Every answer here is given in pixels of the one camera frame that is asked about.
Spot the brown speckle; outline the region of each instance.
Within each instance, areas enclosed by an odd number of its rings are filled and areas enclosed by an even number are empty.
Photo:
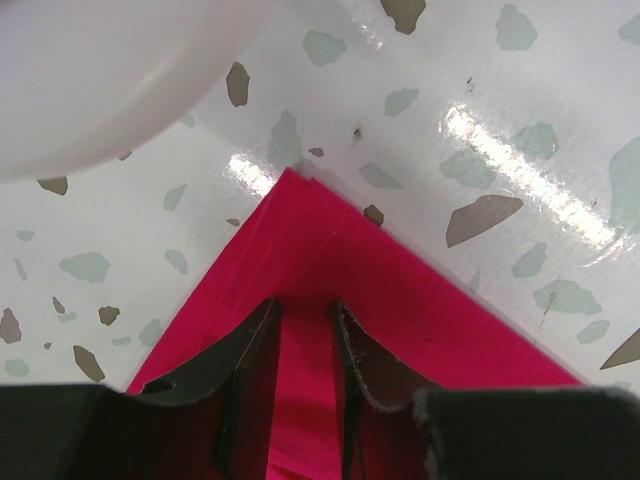
[[[56,297],[53,297],[53,308],[56,310],[57,313],[60,313],[60,314],[65,313],[67,311],[64,308],[64,305],[62,305]]]
[[[362,140],[362,127],[356,127],[353,131],[353,143]]]
[[[474,203],[459,208],[449,220],[445,237],[447,247],[454,247],[495,227],[520,210],[522,205],[524,202],[519,198],[483,195]]]
[[[369,205],[365,208],[364,216],[377,226],[381,226],[384,223],[384,214],[375,205]]]
[[[324,157],[324,150],[321,148],[310,148],[309,153],[314,157]]]
[[[416,29],[418,17],[427,6],[426,0],[380,0],[384,12],[396,22],[396,30],[409,35]]]
[[[67,177],[50,178],[48,180],[38,180],[38,183],[44,190],[57,193],[63,196],[69,189],[69,183]]]
[[[101,307],[98,309],[98,316],[100,317],[100,323],[109,326],[116,321],[120,315],[120,309],[118,307]]]
[[[249,101],[249,74],[239,62],[233,62],[227,74],[227,93],[234,107],[246,105]]]
[[[0,338],[4,343],[16,343],[22,339],[20,323],[10,308],[5,308],[2,319],[0,319]]]
[[[76,360],[76,365],[80,367],[80,370],[89,377],[94,382],[99,382],[105,379],[104,372],[100,365],[98,365],[98,361],[96,360],[96,356],[80,345],[73,346],[73,356]]]

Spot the black object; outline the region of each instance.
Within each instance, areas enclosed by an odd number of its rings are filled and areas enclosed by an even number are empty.
[[[0,389],[0,478],[264,478],[280,346],[265,300],[234,331],[127,396],[102,385]]]
[[[265,478],[281,309],[136,396],[0,388],[0,479]],[[452,391],[333,306],[343,480],[640,478],[640,404],[617,389]]]

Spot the black plastic piece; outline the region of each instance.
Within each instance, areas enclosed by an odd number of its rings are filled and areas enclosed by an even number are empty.
[[[102,385],[0,389],[0,478],[263,479],[280,315],[265,300],[138,396]]]

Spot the pink fabric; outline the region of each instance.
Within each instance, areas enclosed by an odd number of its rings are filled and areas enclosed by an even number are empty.
[[[270,479],[339,478],[328,316],[335,299],[389,350],[446,387],[578,384],[361,211],[287,171],[204,276],[129,391],[196,355],[274,295],[284,315]]]

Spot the pink cloth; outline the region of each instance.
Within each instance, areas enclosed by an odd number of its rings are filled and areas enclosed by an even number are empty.
[[[287,171],[209,269],[129,391],[229,333],[271,296],[281,299],[284,314],[270,479],[339,478],[328,315],[335,299],[445,387],[578,384],[361,211]]]

